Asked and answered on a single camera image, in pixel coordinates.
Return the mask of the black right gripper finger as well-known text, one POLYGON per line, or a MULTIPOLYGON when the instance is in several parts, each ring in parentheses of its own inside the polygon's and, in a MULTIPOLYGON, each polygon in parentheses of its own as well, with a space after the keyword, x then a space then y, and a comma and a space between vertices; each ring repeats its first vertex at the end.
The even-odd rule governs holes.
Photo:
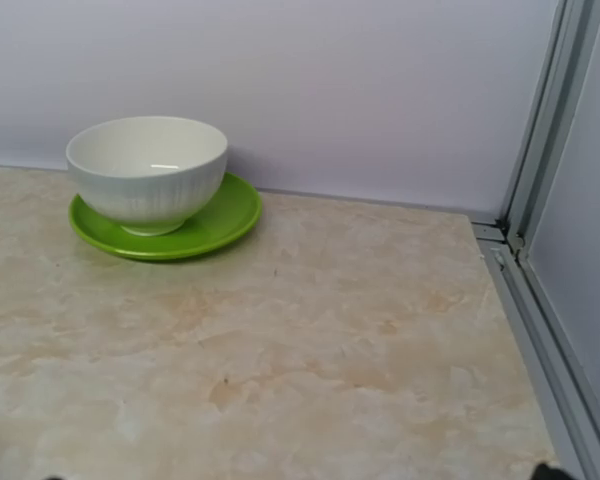
POLYGON ((533 471, 533 480, 575 480, 575 478, 561 468, 540 463, 533 471))

